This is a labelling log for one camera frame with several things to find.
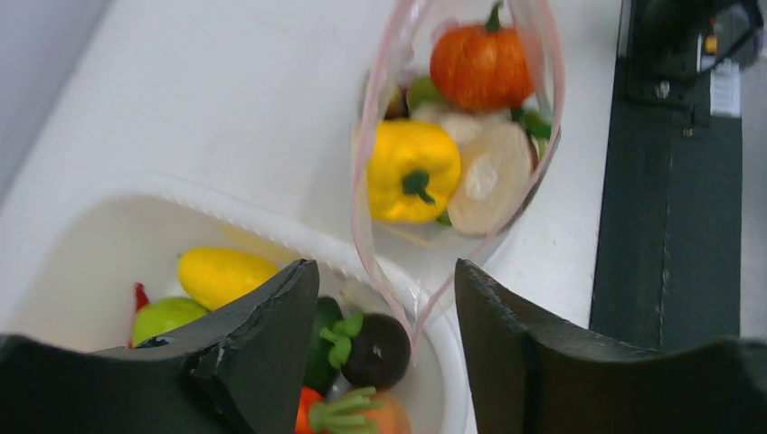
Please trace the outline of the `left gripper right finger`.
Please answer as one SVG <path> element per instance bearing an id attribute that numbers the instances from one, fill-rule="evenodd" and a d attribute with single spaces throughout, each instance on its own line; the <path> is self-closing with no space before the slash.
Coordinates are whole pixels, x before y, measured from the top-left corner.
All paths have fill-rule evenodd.
<path id="1" fill-rule="evenodd" d="M 664 353 L 594 333 L 455 265 L 481 433 L 763 433 L 766 345 L 721 338 Z"/>

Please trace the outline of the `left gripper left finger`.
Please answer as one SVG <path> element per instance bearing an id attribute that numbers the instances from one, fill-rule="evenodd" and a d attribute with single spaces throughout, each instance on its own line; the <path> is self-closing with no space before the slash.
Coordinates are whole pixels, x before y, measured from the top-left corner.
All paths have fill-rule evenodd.
<path id="1" fill-rule="evenodd" d="M 4 433 L 290 433 L 319 289 L 292 262 L 261 287 L 135 349 L 1 338 Z"/>

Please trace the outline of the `brown mushroom slice toy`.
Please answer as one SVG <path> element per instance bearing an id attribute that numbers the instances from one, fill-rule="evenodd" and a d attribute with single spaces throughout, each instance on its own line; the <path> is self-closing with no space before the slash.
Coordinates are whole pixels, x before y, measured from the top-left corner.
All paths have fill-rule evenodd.
<path id="1" fill-rule="evenodd" d="M 484 236 L 507 223 L 527 193 L 537 152 L 516 123 L 485 126 L 461 150 L 459 186 L 447 208 L 451 225 Z"/>

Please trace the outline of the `yellow bell pepper toy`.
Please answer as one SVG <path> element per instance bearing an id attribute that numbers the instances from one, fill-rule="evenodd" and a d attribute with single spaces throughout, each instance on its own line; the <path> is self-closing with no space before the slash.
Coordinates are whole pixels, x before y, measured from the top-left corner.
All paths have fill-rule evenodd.
<path id="1" fill-rule="evenodd" d="M 379 222 L 426 223 L 446 210 L 461 155 L 440 126 L 409 119 L 378 124 L 366 170 L 369 212 Z"/>

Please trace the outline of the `clear pink-dotted zip bag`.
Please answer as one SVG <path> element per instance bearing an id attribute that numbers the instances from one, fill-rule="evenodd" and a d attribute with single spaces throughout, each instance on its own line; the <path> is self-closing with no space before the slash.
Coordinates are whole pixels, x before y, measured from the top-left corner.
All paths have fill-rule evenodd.
<path id="1" fill-rule="evenodd" d="M 546 1 L 399 1 L 352 135 L 352 233 L 412 344 L 535 196 L 560 139 L 564 65 Z"/>

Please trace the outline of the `orange pumpkin toy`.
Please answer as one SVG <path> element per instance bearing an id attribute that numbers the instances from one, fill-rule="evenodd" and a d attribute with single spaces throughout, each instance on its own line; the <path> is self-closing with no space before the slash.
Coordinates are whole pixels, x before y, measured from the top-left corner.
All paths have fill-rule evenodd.
<path id="1" fill-rule="evenodd" d="M 501 22 L 502 7 L 496 1 L 483 23 L 449 29 L 432 49 L 431 81 L 462 109 L 517 109 L 535 91 L 518 31 Z"/>

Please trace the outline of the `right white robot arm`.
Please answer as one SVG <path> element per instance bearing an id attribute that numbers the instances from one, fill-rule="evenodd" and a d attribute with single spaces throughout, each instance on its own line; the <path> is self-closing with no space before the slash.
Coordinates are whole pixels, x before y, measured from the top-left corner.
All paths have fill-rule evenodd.
<path id="1" fill-rule="evenodd" d="M 759 2 L 627 1 L 623 13 L 627 101 L 686 112 L 692 124 L 741 116 L 741 72 L 762 49 Z"/>

